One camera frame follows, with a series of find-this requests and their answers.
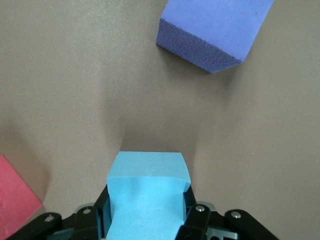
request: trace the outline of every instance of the pink block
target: pink block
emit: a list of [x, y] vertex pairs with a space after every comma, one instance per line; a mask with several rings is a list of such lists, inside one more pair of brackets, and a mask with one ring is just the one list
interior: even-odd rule
[[40, 199], [0, 155], [0, 240], [14, 234], [41, 205]]

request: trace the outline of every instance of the block top face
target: block top face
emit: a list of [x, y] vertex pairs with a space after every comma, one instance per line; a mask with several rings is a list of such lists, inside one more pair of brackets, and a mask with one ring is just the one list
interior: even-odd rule
[[121, 177], [169, 177], [191, 183], [187, 165], [179, 152], [120, 151], [107, 178]]
[[169, 0], [161, 18], [244, 61], [274, 0]]

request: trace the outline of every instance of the light blue foam block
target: light blue foam block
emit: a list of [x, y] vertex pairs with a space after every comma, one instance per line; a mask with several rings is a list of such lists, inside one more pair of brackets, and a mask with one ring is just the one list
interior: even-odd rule
[[242, 63], [274, 0], [169, 0], [156, 44], [215, 73]]
[[107, 176], [108, 240], [174, 240], [184, 224], [190, 187], [181, 153], [121, 151]]

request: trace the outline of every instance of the blue foam block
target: blue foam block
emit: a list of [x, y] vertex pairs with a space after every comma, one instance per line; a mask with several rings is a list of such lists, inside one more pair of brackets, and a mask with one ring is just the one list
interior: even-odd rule
[[242, 63], [274, 0], [169, 0], [156, 44], [215, 73]]
[[178, 152], [121, 151], [107, 177], [108, 240], [174, 240], [184, 224], [189, 172]]

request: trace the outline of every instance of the screw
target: screw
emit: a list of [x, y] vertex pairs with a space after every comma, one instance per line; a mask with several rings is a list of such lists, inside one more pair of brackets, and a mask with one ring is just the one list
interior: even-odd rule
[[50, 214], [48, 217], [45, 218], [44, 221], [48, 223], [48, 222], [51, 222], [54, 218], [55, 217]]
[[197, 210], [198, 212], [204, 212], [206, 209], [204, 206], [202, 205], [198, 205], [195, 207], [195, 210]]
[[240, 219], [241, 218], [241, 214], [237, 211], [233, 211], [231, 212], [231, 216], [234, 217], [235, 219]]
[[87, 209], [85, 209], [85, 210], [83, 210], [83, 214], [89, 214], [91, 212], [91, 209], [89, 209], [89, 208], [87, 208]]

